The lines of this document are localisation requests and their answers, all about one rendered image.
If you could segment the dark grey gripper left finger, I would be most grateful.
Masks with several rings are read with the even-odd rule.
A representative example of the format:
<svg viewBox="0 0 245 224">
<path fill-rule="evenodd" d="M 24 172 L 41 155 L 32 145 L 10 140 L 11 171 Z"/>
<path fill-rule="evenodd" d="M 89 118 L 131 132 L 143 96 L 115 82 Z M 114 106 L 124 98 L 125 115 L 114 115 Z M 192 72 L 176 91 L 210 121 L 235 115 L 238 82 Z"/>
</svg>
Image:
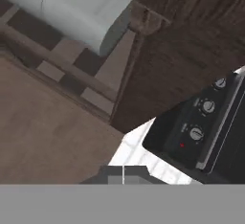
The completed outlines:
<svg viewBox="0 0 245 224">
<path fill-rule="evenodd" d="M 83 185 L 120 185 L 123 182 L 121 166 L 102 166 L 97 174 L 82 181 Z"/>
</svg>

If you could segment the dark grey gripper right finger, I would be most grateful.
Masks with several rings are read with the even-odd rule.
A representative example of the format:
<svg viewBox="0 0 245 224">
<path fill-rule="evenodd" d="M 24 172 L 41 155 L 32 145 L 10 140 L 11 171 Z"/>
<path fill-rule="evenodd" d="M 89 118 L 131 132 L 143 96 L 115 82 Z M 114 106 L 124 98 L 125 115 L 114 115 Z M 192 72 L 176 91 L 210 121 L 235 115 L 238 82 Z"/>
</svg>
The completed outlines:
<svg viewBox="0 0 245 224">
<path fill-rule="evenodd" d="M 165 185 L 166 182 L 152 176 L 146 166 L 126 166 L 124 168 L 126 185 Z"/>
</svg>

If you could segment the dark wood cabinet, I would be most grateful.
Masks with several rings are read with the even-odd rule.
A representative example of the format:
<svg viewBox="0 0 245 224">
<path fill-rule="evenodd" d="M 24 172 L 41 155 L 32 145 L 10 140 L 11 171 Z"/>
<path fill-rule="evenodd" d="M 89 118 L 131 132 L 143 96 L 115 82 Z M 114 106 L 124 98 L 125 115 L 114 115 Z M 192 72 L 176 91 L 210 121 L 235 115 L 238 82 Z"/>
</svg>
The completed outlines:
<svg viewBox="0 0 245 224">
<path fill-rule="evenodd" d="M 127 133 L 245 65 L 245 0 L 134 0 L 111 125 Z"/>
</svg>

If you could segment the black oven with knobs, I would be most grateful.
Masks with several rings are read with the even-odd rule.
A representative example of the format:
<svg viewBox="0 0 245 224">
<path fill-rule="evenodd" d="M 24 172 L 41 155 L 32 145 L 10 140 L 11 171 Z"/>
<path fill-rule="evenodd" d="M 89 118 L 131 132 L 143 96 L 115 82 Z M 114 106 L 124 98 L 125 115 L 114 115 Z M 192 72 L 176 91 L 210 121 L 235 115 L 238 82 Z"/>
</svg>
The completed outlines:
<svg viewBox="0 0 245 224">
<path fill-rule="evenodd" d="M 234 74 L 242 72 L 245 72 L 245 66 L 225 77 L 226 86 L 223 89 L 215 89 L 213 83 L 157 116 L 143 140 L 143 147 L 202 184 L 245 185 L 245 100 L 235 116 L 212 172 L 196 167 L 223 100 L 234 82 Z M 211 114 L 203 113 L 204 101 L 215 102 L 215 109 Z M 204 138 L 199 142 L 189 136 L 189 131 L 195 126 L 204 131 Z"/>
</svg>

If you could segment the round silver oven knob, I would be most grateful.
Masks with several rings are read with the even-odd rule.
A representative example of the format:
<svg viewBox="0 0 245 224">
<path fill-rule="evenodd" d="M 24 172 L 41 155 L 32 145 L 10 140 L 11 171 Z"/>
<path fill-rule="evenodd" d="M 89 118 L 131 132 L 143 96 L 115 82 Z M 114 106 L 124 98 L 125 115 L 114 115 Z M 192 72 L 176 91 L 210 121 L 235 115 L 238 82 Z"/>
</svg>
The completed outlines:
<svg viewBox="0 0 245 224">
<path fill-rule="evenodd" d="M 218 79 L 213 86 L 217 90 L 223 89 L 226 86 L 226 79 L 225 78 Z"/>
<path fill-rule="evenodd" d="M 215 109 L 214 101 L 204 101 L 202 105 L 202 111 L 204 114 L 211 114 Z"/>
<path fill-rule="evenodd" d="M 189 136 L 195 142 L 199 142 L 204 138 L 204 131 L 200 127 L 195 126 L 189 131 Z"/>
</svg>

